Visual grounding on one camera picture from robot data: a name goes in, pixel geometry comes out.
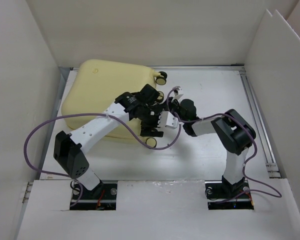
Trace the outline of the yellow suitcase with black lining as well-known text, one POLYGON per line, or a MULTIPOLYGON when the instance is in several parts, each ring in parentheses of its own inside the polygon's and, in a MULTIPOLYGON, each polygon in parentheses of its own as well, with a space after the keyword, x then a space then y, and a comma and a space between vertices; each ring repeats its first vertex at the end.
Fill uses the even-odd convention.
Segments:
POLYGON ((74 136, 88 139, 84 125, 103 113, 125 92, 136 93, 149 84, 163 85, 167 75, 136 64, 90 59, 79 67, 74 82, 63 101, 61 114, 67 115, 66 125, 74 136))

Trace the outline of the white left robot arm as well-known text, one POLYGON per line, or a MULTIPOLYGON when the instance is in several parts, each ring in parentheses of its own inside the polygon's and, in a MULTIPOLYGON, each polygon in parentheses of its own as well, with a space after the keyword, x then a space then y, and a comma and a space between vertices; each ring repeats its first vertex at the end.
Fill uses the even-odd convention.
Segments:
POLYGON ((97 198, 103 183, 90 168, 85 154, 112 130, 133 119, 140 120, 140 137, 163 137, 163 132, 157 130, 163 109, 159 104, 163 100, 163 95, 149 84, 139 92, 122 93, 102 115, 70 133, 59 132, 55 137, 54 159, 71 179, 84 186, 88 197, 97 198))

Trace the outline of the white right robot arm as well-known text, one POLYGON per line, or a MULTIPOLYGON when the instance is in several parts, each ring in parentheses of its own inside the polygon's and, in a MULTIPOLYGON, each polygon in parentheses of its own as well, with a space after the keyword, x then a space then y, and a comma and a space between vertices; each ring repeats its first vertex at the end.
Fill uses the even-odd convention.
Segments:
POLYGON ((202 119, 197 116, 197 108, 190 99, 184 99, 180 103, 173 100, 168 106, 182 120, 183 129, 189 136, 217 134, 226 149, 226 167, 221 177, 221 191, 225 196, 233 197, 243 188, 243 164, 248 149, 256 138, 255 130, 235 109, 202 119))

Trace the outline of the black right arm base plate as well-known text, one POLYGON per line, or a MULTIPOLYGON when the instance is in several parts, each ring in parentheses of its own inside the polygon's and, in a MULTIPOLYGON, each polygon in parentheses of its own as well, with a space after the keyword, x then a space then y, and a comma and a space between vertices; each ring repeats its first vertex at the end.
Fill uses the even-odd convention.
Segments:
POLYGON ((247 181, 244 182, 234 193, 226 193, 222 188, 222 182, 205 181, 205 196, 209 210, 253 210, 254 203, 250 193, 243 193, 249 188, 247 181))

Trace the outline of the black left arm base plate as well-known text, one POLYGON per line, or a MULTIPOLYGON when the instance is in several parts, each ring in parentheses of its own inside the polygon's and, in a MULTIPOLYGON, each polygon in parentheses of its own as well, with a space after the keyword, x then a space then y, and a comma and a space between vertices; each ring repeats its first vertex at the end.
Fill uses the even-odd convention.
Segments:
POLYGON ((70 183, 71 211, 115 211, 117 207, 117 181, 104 181, 101 189, 89 191, 84 186, 80 187, 74 180, 70 183))

